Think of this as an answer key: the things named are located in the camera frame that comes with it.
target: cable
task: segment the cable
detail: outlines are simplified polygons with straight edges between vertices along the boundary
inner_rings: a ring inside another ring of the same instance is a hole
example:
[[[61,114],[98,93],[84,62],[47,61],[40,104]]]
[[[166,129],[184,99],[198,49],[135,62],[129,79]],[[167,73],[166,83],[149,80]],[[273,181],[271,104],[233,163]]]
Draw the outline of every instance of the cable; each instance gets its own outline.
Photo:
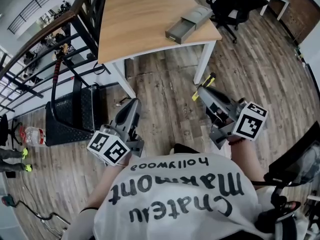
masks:
[[[53,234],[56,238],[61,238],[63,236],[63,234],[61,234],[58,230],[51,228],[45,221],[42,221],[42,223],[46,226],[46,229]]]
[[[59,214],[56,214],[55,212],[51,212],[49,214],[48,217],[41,217],[39,216],[37,213],[35,213],[25,202],[19,200],[18,202],[16,202],[15,205],[12,205],[13,208],[16,208],[19,204],[23,204],[34,216],[36,216],[39,220],[42,220],[42,221],[50,221],[53,216],[56,216],[58,219],[60,219],[61,221],[63,221],[64,223],[70,225],[70,223],[65,220],[64,218],[62,218]]]
[[[34,195],[31,193],[30,189],[28,188],[28,186],[27,186],[27,184],[26,184],[26,182],[25,182],[24,172],[23,172],[23,171],[21,172],[21,176],[22,176],[22,181],[23,181],[23,184],[24,184],[25,188],[29,191],[30,195],[32,196],[32,199],[33,199],[34,204],[35,204],[35,207],[36,207],[36,213],[38,214],[38,213],[39,213],[38,204],[37,204],[37,202],[36,202],[36,200],[35,200]]]
[[[95,69],[95,67],[98,65],[98,62],[96,62],[93,66],[93,70]],[[103,70],[100,73],[96,73],[95,71],[93,72],[95,75],[99,76],[101,75],[103,72],[106,71],[106,67],[103,68]]]

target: green object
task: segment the green object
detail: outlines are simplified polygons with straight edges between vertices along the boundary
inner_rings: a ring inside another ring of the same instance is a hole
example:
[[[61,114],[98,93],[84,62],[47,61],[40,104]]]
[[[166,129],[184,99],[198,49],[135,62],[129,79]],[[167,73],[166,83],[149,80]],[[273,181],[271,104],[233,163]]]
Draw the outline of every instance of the green object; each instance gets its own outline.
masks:
[[[15,206],[14,198],[10,194],[3,196],[1,198],[1,200],[2,200],[2,203],[7,207],[10,207],[10,206],[14,207]]]
[[[32,172],[32,165],[31,165],[31,164],[27,164],[27,165],[25,166],[25,170],[26,170],[27,172]]]
[[[28,153],[29,153],[28,148],[25,147],[22,151],[22,155],[23,155],[22,160],[26,159],[26,156],[28,155]]]

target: person's leg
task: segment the person's leg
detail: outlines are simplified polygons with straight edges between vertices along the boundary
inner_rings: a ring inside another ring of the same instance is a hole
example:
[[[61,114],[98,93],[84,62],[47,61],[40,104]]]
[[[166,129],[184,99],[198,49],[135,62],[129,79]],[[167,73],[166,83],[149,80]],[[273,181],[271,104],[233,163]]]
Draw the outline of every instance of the person's leg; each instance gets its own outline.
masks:
[[[23,163],[10,164],[0,160],[0,172],[21,172],[25,171],[26,166]]]
[[[9,158],[22,158],[22,157],[23,157],[23,153],[20,151],[0,148],[0,159],[2,160],[9,159]]]
[[[177,154],[177,153],[199,154],[198,151],[192,149],[191,147],[188,147],[179,143],[175,144],[173,148],[174,148],[174,154]]]

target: wooden table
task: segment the wooden table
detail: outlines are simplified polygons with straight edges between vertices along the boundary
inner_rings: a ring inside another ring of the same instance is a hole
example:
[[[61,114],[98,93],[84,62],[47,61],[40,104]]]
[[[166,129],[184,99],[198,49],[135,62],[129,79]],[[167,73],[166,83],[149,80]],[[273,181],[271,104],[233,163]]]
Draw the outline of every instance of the wooden table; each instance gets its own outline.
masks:
[[[119,70],[117,62],[167,49],[205,44],[193,79],[198,84],[216,40],[222,38],[216,27],[208,19],[183,44],[165,37],[165,30],[196,5],[194,0],[106,0],[98,63],[104,64],[127,94],[134,98],[136,94]]]

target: black cable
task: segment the black cable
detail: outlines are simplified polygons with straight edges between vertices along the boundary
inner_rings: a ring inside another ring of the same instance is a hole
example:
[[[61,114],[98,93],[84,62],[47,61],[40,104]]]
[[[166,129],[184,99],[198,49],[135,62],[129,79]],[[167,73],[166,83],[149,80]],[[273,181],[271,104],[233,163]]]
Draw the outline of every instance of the black cable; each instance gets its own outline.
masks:
[[[70,225],[70,223],[65,220],[64,218],[62,218],[59,214],[56,214],[55,212],[51,212],[49,214],[48,217],[41,217],[39,216],[37,213],[35,213],[25,202],[19,200],[18,202],[16,202],[15,205],[12,205],[13,208],[16,208],[19,204],[23,204],[34,216],[36,216],[39,220],[42,220],[42,221],[50,221],[53,216],[57,216],[58,218],[61,218],[62,220],[64,220],[66,223],[68,223]]]
[[[98,62],[96,62],[93,66],[93,70],[95,69],[95,67],[98,65]],[[103,70],[100,73],[96,73],[95,71],[93,72],[95,75],[99,76],[101,75],[103,72],[106,71],[106,67],[103,68]]]

